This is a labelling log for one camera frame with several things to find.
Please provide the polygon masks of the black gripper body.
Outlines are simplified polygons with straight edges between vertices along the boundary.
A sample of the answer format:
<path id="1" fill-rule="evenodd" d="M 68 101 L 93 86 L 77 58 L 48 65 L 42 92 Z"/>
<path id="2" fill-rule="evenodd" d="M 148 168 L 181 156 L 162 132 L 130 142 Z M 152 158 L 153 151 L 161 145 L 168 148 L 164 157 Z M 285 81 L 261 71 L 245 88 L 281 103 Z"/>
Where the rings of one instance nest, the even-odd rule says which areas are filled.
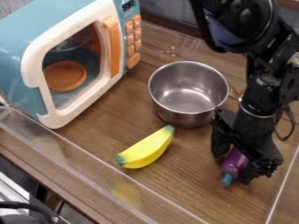
<path id="1" fill-rule="evenodd" d="M 255 159 L 267 161 L 267 175 L 271 177 L 284 159 L 276 148 L 272 133 L 275 131 L 275 115 L 251 115 L 239 107 L 237 112 L 217 108 L 210 119 L 212 129 L 229 133 L 230 145 L 247 156 L 248 162 Z"/>

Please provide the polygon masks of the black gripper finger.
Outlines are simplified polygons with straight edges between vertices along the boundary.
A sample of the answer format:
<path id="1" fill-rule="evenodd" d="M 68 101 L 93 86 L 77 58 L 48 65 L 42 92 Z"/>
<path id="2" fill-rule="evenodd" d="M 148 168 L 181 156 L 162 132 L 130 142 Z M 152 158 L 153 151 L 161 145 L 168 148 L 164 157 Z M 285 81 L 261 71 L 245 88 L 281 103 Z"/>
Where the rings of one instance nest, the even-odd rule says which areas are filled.
<path id="1" fill-rule="evenodd" d="M 213 129 L 210 133 L 210 154 L 214 158 L 222 157 L 230 146 L 229 133 L 220 129 Z"/>
<path id="2" fill-rule="evenodd" d="M 264 159 L 255 159 L 248 162 L 247 167 L 241 170 L 237 181 L 247 185 L 252 179 L 264 175 L 267 175 L 267 161 Z"/>

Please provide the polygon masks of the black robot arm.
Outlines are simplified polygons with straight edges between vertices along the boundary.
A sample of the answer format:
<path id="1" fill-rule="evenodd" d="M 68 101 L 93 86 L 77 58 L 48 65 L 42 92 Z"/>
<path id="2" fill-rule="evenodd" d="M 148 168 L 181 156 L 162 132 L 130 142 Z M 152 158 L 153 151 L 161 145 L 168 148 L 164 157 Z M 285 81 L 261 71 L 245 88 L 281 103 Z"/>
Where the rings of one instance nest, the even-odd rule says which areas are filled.
<path id="1" fill-rule="evenodd" d="M 276 0 L 189 0 L 206 46 L 247 58 L 237 111 L 216 110 L 210 153 L 225 158 L 221 182 L 272 176 L 284 162 L 273 143 L 289 103 L 299 101 L 299 33 L 279 16 Z"/>

